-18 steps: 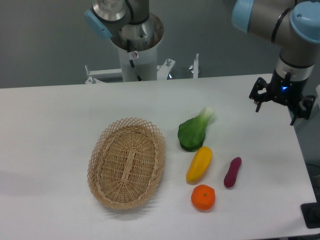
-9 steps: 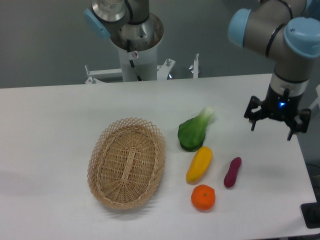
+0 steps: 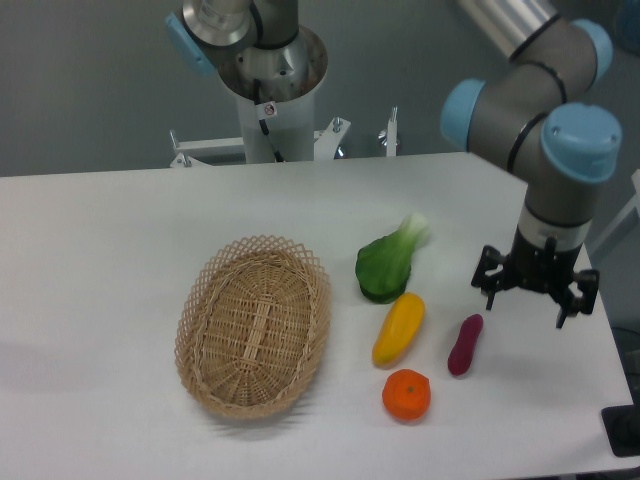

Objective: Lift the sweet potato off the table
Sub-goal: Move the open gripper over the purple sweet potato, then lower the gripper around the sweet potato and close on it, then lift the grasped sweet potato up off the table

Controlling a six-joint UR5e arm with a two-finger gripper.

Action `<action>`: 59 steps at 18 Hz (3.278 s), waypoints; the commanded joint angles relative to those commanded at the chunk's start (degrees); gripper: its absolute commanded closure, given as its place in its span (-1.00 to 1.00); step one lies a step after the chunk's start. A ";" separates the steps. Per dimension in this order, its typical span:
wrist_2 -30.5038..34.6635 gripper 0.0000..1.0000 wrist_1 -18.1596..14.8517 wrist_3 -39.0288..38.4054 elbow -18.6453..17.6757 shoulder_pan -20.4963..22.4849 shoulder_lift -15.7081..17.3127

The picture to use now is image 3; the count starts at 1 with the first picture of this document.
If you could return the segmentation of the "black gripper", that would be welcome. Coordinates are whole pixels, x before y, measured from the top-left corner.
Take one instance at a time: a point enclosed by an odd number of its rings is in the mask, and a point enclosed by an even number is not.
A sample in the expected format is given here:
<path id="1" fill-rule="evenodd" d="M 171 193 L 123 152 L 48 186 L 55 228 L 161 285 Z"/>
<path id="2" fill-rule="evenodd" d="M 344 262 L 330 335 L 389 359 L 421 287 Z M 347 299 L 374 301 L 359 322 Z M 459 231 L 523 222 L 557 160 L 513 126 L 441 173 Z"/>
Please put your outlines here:
<path id="1" fill-rule="evenodd" d="M 497 293 L 515 287 L 548 294 L 559 305 L 556 328 L 562 329 L 567 318 L 592 314 L 599 291 L 598 270 L 574 272 L 580 250 L 557 251 L 554 239 L 537 247 L 517 229 L 509 255 L 483 247 L 471 285 L 487 298 L 486 310 L 492 309 Z"/>

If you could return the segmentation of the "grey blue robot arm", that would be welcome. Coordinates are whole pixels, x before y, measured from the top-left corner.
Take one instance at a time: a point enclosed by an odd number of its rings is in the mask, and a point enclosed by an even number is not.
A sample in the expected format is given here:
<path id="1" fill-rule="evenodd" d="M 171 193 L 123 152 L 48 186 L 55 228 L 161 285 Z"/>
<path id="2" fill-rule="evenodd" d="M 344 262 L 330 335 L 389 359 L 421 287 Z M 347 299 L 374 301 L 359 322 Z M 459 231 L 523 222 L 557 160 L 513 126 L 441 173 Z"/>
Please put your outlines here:
<path id="1" fill-rule="evenodd" d="M 501 81 L 469 79 L 447 97 L 442 135 L 527 184 L 511 250 L 485 247 L 472 285 L 488 298 L 522 288 L 549 295 L 565 320 L 590 314 L 599 274 L 574 268 L 602 185 L 616 167 L 621 127 L 579 102 L 607 71 L 607 32 L 565 21 L 547 1 L 465 1 L 463 11 L 512 63 Z M 331 160 L 348 123 L 313 127 L 327 71 L 323 43 L 294 1 L 186 1 L 165 20 L 193 70 L 235 97 L 250 163 Z"/>

